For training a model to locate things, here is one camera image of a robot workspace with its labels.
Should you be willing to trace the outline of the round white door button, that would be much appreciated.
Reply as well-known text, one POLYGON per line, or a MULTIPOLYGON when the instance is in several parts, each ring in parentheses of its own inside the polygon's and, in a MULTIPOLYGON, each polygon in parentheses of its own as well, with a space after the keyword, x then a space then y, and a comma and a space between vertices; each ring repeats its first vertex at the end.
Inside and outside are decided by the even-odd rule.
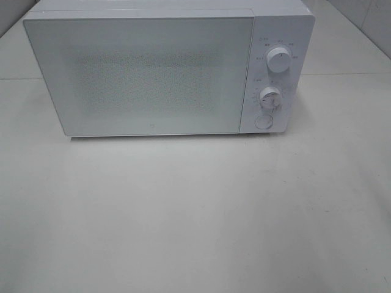
POLYGON ((258 129, 269 129, 273 125, 273 117, 260 115, 255 119, 255 127, 258 129))

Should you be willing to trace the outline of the white timer knob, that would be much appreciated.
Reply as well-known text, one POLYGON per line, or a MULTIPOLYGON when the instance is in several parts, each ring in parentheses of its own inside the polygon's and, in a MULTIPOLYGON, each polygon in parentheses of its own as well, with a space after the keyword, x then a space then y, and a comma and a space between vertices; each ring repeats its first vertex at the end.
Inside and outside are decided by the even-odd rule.
POLYGON ((275 109, 281 105, 282 94, 276 87, 265 87, 259 93, 260 105, 264 109, 275 109))

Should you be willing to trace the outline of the white microwave door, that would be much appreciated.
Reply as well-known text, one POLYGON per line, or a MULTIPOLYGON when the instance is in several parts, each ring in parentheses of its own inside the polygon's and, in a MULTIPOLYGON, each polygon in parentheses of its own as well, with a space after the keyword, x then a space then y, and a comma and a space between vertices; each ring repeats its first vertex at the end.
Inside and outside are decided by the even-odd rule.
POLYGON ((252 18, 24 26, 67 136, 239 131, 252 18))

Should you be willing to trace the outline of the upper white power knob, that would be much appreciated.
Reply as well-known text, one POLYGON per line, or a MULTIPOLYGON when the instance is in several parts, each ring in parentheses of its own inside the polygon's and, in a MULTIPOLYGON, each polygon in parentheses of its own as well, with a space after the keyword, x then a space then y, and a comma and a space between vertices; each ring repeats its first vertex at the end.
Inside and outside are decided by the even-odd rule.
POLYGON ((273 73, 283 73, 291 64, 291 51, 285 46, 275 46, 266 53, 266 64, 273 73))

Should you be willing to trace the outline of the white microwave oven body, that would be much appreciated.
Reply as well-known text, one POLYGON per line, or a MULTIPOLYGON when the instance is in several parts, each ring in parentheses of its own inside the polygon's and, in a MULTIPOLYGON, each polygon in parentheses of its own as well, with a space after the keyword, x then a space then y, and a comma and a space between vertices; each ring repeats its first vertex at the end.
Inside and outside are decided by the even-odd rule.
POLYGON ((163 18, 252 18, 239 131, 226 134, 281 133, 286 130, 315 23, 315 17, 301 1, 40 1, 28 11, 23 25, 27 20, 163 18), (291 51, 290 67, 283 73, 273 73, 266 64, 266 53, 275 46, 285 46, 291 51), (259 93, 265 87, 276 87, 281 91, 278 108, 261 107, 259 93), (255 119, 260 115, 273 117, 269 129, 255 127, 255 119))

